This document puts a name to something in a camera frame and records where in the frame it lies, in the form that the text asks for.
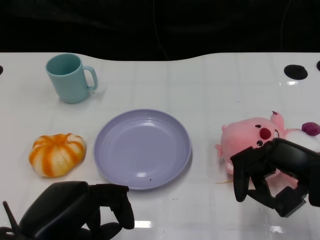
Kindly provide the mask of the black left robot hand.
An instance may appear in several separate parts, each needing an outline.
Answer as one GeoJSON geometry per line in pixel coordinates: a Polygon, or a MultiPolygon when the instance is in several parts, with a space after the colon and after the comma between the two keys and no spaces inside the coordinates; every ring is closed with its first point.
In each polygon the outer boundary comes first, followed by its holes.
{"type": "Polygon", "coordinates": [[[64,181],[28,208],[20,232],[30,240],[110,240],[135,227],[127,186],[64,181]]]}

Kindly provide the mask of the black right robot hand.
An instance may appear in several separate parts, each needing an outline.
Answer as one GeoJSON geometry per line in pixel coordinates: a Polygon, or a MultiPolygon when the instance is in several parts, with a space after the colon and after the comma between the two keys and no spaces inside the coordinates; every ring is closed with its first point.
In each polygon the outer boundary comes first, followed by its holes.
{"type": "Polygon", "coordinates": [[[233,155],[233,189],[238,202],[250,196],[288,218],[305,204],[320,205],[320,155],[282,138],[274,138],[259,148],[248,147],[233,155]],[[285,187],[272,196],[266,178],[280,170],[297,180],[296,188],[285,187]]]}

